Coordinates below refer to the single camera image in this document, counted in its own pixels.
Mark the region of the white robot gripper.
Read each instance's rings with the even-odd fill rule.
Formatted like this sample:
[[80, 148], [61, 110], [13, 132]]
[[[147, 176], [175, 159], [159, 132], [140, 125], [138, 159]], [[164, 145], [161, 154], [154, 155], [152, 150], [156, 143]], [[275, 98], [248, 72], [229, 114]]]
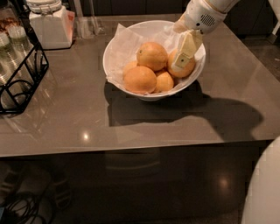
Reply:
[[174, 23], [175, 32], [185, 32], [180, 36], [171, 64], [175, 72], [183, 70], [199, 50], [202, 34], [212, 32], [225, 19], [227, 13], [221, 6], [221, 0], [191, 0], [185, 13]]

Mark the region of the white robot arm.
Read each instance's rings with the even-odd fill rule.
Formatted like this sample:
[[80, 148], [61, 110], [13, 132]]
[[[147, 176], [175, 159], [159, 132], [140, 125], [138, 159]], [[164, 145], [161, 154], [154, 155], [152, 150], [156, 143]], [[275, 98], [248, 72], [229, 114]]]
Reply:
[[171, 68], [176, 72], [181, 71], [199, 50], [203, 36], [223, 22], [239, 1], [190, 0], [185, 12], [173, 26], [173, 30], [181, 36]]

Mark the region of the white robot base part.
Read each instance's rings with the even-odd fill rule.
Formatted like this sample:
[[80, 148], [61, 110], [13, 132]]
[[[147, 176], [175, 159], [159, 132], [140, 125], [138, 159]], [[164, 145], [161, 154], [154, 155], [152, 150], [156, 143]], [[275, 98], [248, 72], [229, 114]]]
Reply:
[[241, 224], [280, 224], [280, 136], [264, 150], [255, 166]]

